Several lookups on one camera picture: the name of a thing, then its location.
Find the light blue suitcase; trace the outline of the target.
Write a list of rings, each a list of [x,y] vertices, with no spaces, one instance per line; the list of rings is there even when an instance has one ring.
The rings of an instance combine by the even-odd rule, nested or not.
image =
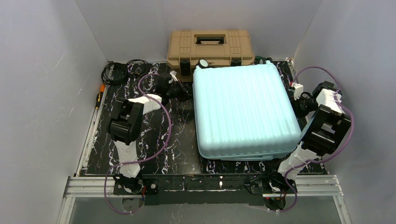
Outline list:
[[[211,160],[271,160],[292,152],[301,129],[277,67],[200,68],[193,74],[198,151]]]

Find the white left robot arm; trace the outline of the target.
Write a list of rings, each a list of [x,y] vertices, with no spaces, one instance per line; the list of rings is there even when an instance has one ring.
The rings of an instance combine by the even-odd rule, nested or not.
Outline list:
[[[165,109],[171,99],[184,102],[193,97],[192,88],[178,79],[173,71],[169,74],[155,74],[153,87],[148,92],[141,91],[141,94],[138,98],[120,98],[113,107],[107,131],[119,156],[119,164],[111,167],[113,170],[119,168],[115,180],[136,178],[141,170],[136,148],[143,116]]]

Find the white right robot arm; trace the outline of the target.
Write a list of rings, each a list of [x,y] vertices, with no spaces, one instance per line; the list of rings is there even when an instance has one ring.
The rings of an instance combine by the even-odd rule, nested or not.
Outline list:
[[[341,107],[342,91],[328,81],[320,83],[312,93],[293,83],[293,110],[298,118],[313,113],[301,132],[296,149],[280,163],[278,176],[295,180],[305,165],[336,152],[352,126],[350,115]]]

